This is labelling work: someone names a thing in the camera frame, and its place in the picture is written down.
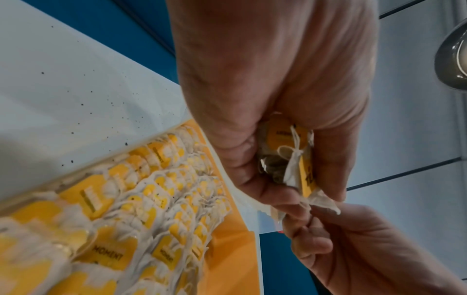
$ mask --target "dark line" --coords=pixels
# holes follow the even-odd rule
[[[406,8],[409,8],[409,7],[412,7],[412,6],[417,5],[419,3],[422,3],[423,1],[425,1],[425,0],[414,0],[414,1],[409,2],[407,4],[401,5],[401,6],[397,7],[397,8],[394,8],[393,10],[390,10],[388,12],[383,13],[382,15],[379,16],[379,19],[383,19],[385,17],[391,16],[394,13],[398,13],[399,11],[402,11],[402,10],[404,10]]]
[[[425,166],[425,167],[422,167],[422,168],[413,169],[413,170],[410,170],[410,171],[407,171],[407,172],[403,172],[403,173],[399,173],[399,174],[396,174],[396,175],[392,175],[392,176],[380,178],[380,179],[377,179],[377,180],[365,182],[365,183],[362,183],[362,184],[359,184],[359,185],[355,185],[355,186],[347,188],[347,191],[353,191],[353,190],[356,190],[356,189],[361,189],[361,188],[364,188],[364,187],[367,187],[367,186],[370,186],[370,185],[373,185],[373,184],[385,182],[385,181],[388,181],[388,180],[393,180],[393,179],[396,179],[396,178],[401,178],[401,177],[404,177],[404,176],[407,176],[407,175],[411,175],[411,174],[419,173],[419,172],[422,172],[422,171],[438,168],[438,167],[441,167],[441,166],[449,165],[449,164],[460,162],[460,161],[462,161],[461,157],[454,158],[454,159],[439,162],[439,163],[436,163],[436,164],[433,164],[433,165],[428,165],[428,166]]]
[[[164,39],[162,39],[151,27],[146,24],[125,2],[124,0],[113,0],[128,16],[130,16],[137,24],[139,24],[143,30],[145,30],[151,37],[153,37],[162,47],[165,48],[170,54],[175,57],[175,50],[168,45]]]

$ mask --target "metal object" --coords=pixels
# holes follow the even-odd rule
[[[450,88],[467,91],[467,18],[441,43],[434,58],[434,70],[438,79]]]

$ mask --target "human hand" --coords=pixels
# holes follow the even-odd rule
[[[282,222],[292,251],[334,295],[467,294],[430,253],[373,209],[341,203],[341,214],[313,207],[311,221]]]
[[[345,199],[375,68],[374,0],[168,0],[180,85],[233,183],[297,218],[295,189],[260,175],[258,123],[315,132],[318,186]]]

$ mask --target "tea bag string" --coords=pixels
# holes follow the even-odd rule
[[[287,161],[290,160],[289,157],[286,157],[284,155],[281,154],[281,150],[283,148],[287,148],[287,149],[290,149],[292,150],[293,153],[298,153],[299,155],[303,154],[303,151],[300,150],[300,136],[298,135],[297,131],[295,130],[295,128],[292,126],[290,126],[290,130],[292,132],[292,138],[293,138],[293,144],[295,146],[295,148],[291,147],[291,146],[288,146],[288,145],[281,145],[277,148],[277,154],[279,154],[279,156],[282,158],[282,159],[285,159]]]

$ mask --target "skin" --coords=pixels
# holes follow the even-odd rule
[[[284,233],[303,265],[335,295],[465,295],[467,285],[373,209],[313,207],[307,222],[286,216]]]
[[[273,111],[315,132],[317,184],[345,199],[374,75],[373,0],[168,0],[180,85],[233,183],[307,219],[295,189],[260,175],[258,123]]]

